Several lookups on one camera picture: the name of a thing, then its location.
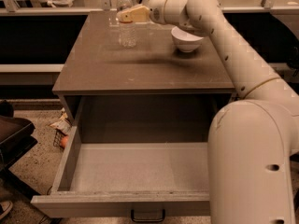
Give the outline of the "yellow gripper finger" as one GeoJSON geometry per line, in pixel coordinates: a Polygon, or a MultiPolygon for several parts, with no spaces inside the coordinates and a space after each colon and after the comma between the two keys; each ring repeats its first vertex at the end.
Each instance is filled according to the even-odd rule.
{"type": "Polygon", "coordinates": [[[120,22],[146,22],[150,19],[150,11],[146,6],[137,5],[120,12],[120,22]]]}

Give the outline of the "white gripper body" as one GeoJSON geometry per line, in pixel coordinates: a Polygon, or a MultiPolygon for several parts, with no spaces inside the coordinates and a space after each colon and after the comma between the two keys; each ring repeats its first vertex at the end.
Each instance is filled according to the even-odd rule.
{"type": "Polygon", "coordinates": [[[168,0],[149,0],[149,18],[160,24],[166,24],[164,17],[164,9],[168,0]]]}

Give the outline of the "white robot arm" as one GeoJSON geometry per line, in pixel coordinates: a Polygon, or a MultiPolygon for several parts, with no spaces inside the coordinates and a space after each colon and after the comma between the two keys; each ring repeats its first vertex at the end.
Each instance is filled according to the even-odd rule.
{"type": "Polygon", "coordinates": [[[299,96],[226,20],[218,0],[149,0],[120,21],[207,35],[239,96],[214,117],[207,159],[212,224],[296,224],[290,156],[299,150],[299,96]]]}

